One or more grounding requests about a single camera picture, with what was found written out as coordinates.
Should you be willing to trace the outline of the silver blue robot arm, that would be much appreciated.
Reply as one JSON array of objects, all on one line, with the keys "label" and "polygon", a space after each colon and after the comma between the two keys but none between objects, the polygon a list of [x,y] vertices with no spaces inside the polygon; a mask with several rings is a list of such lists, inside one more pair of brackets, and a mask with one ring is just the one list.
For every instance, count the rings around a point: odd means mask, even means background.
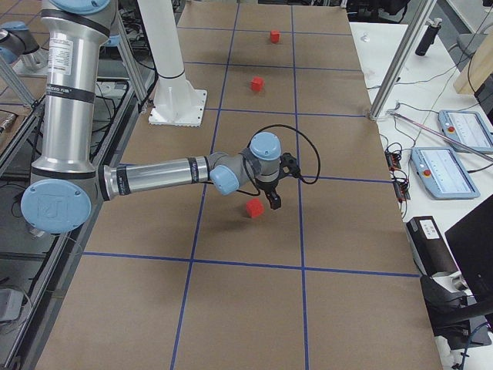
[{"label": "silver blue robot arm", "polygon": [[64,234],[84,224],[99,198],[211,181],[223,195],[253,183],[281,205],[278,137],[261,131],[237,155],[212,153],[163,163],[95,167],[89,159],[99,50],[117,22],[115,1],[45,1],[50,32],[41,156],[21,211],[34,228]]}]

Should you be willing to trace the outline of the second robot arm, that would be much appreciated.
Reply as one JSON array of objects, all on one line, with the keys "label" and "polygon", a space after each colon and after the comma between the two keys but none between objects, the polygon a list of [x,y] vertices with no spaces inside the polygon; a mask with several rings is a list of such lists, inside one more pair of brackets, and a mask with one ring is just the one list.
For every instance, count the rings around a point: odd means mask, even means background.
[{"label": "second robot arm", "polygon": [[24,22],[12,21],[1,24],[1,57],[9,65],[20,59],[27,70],[35,72],[47,66],[49,52]]}]

